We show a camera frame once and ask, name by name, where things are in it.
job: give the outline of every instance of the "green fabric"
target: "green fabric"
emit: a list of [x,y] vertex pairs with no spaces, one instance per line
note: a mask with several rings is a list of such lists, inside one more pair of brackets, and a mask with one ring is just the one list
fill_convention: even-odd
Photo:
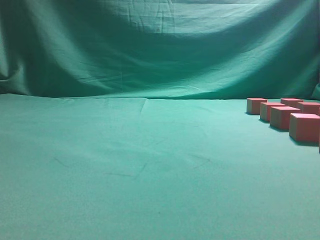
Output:
[[0,41],[0,93],[306,99],[319,82],[318,0],[0,0]]
[[318,240],[319,147],[245,100],[0,96],[1,240]]

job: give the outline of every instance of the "red cube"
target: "red cube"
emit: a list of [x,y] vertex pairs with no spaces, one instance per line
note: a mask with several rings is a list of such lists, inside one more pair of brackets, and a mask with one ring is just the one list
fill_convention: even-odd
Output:
[[260,114],[260,104],[268,102],[264,98],[247,98],[246,99],[246,112],[252,115]]
[[299,108],[291,106],[272,106],[270,112],[270,126],[277,129],[289,130],[290,114],[300,113]]
[[260,105],[260,119],[270,122],[271,107],[285,107],[286,105],[280,102],[262,102]]
[[296,141],[318,143],[320,139],[320,116],[308,113],[292,113],[289,135]]
[[303,114],[319,114],[320,103],[318,102],[298,102],[297,108],[301,109]]
[[301,103],[301,102],[303,102],[303,100],[297,99],[297,98],[281,98],[280,100],[280,103],[293,108],[297,108],[298,103]]

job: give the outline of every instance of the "cube top face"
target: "cube top face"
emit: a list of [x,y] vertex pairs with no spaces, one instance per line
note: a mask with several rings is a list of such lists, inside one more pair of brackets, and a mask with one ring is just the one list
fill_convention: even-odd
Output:
[[292,106],[272,106],[272,109],[277,109],[280,111],[292,111],[292,110],[300,110],[299,108],[295,108]]
[[264,98],[247,98],[248,100],[251,100],[251,101],[268,101],[267,99],[264,99]]
[[320,107],[320,103],[318,102],[306,102],[306,101],[302,101],[302,102],[298,102],[298,106],[319,106]]
[[266,106],[283,106],[285,107],[285,105],[283,103],[280,102],[262,102],[261,104],[266,105]]
[[281,98],[281,100],[288,101],[288,102],[303,102],[302,99],[298,99],[298,98]]
[[320,119],[320,116],[308,113],[291,113],[297,119]]

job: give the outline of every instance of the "green tablecloth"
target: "green tablecloth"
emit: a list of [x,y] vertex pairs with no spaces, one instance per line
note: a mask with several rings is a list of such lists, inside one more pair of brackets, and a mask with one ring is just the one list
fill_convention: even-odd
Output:
[[0,239],[318,240],[319,148],[245,111],[0,95]]

